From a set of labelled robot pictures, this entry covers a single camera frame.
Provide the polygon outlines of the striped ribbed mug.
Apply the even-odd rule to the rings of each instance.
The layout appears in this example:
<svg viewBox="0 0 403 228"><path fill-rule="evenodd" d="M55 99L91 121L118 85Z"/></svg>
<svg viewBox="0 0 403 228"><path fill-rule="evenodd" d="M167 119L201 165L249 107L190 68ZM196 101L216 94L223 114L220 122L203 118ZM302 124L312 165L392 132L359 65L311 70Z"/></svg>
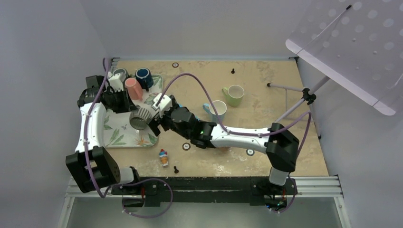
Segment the striped ribbed mug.
<svg viewBox="0 0 403 228"><path fill-rule="evenodd" d="M149 106L136 105L136 109L129 115L130 126L136 130L145 130L148 119L152 118L153 111Z"/></svg>

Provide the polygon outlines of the pink mug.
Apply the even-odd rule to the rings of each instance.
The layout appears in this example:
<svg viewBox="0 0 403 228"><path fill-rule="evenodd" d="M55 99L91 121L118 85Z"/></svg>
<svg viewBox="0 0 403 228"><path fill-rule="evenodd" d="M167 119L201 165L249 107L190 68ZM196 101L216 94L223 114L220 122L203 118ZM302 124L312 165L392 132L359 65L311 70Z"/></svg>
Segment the pink mug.
<svg viewBox="0 0 403 228"><path fill-rule="evenodd" d="M125 88L132 100L143 100L143 89L135 78L127 78L125 80Z"/></svg>

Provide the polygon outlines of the dark grey-green mug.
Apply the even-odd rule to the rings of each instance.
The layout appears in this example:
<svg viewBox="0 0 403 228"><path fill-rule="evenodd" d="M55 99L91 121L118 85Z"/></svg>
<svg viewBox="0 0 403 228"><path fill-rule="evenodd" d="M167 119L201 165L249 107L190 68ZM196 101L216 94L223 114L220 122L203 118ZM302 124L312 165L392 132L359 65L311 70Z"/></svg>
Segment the dark grey-green mug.
<svg viewBox="0 0 403 228"><path fill-rule="evenodd" d="M129 74L124 68L117 68L113 71L113 76L116 76L122 83L129 77Z"/></svg>

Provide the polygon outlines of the navy blue mug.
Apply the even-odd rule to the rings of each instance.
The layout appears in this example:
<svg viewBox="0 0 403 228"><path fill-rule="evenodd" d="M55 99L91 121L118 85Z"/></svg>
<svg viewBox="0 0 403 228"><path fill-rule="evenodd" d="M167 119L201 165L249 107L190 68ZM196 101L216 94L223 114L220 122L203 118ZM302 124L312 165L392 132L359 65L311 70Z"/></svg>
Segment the navy blue mug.
<svg viewBox="0 0 403 228"><path fill-rule="evenodd" d="M154 85L151 71L148 68L139 68L135 72L135 78L140 83L141 88L149 92Z"/></svg>

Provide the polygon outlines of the light blue mug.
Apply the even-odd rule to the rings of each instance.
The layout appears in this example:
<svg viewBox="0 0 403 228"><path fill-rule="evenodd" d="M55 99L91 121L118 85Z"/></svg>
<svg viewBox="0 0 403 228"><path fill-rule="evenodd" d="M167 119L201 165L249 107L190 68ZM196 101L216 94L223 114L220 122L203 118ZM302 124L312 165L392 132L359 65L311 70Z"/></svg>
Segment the light blue mug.
<svg viewBox="0 0 403 228"><path fill-rule="evenodd" d="M202 108L208 114L208 117L212 122L219 123L218 118L220 118L222 121L224 120L227 112L227 106L221 100L213 101L213 106L215 109L210 104L204 103Z"/></svg>

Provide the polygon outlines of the light green mug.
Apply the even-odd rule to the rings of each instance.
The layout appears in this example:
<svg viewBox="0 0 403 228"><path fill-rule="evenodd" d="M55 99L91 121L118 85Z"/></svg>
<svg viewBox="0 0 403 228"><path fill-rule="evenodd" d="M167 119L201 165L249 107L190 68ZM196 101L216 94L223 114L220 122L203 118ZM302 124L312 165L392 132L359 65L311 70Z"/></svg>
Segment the light green mug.
<svg viewBox="0 0 403 228"><path fill-rule="evenodd" d="M244 97L245 91L240 85L231 85L221 89L227 104L231 107L238 107Z"/></svg>

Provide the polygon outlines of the orange mug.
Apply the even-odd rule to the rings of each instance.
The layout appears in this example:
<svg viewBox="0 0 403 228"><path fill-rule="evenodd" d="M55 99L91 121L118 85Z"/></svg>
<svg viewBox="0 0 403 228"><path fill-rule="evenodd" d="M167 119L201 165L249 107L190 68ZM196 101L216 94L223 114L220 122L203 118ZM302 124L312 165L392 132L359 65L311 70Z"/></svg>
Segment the orange mug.
<svg viewBox="0 0 403 228"><path fill-rule="evenodd" d="M220 152L226 152L229 151L231 147L217 147L217 150L219 150Z"/></svg>

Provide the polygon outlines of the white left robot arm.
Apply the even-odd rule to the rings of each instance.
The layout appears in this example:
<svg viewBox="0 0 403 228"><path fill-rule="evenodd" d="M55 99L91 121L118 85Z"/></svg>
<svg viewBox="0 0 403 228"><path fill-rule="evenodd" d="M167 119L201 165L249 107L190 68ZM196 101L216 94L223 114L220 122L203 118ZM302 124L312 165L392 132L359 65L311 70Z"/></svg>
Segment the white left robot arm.
<svg viewBox="0 0 403 228"><path fill-rule="evenodd" d="M66 166L83 193L123 185L129 194L142 187L134 167L120 168L104 143L104 119L107 111L116 114L136 111L126 89L114 90L105 76L86 77L87 88L77 105L80 110L80 136L73 154L66 156Z"/></svg>

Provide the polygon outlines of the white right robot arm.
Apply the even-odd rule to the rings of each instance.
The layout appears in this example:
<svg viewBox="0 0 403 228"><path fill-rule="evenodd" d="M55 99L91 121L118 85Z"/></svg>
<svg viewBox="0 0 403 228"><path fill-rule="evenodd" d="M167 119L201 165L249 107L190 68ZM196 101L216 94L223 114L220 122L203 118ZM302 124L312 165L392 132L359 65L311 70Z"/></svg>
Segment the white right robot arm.
<svg viewBox="0 0 403 228"><path fill-rule="evenodd" d="M198 148L234 147L266 154L272 166L267 188L272 193L283 190L288 175L296 169L299 139L279 123L261 129L222 127L215 122L198 120L186 107L172 107L146 122L156 136L162 127Z"/></svg>

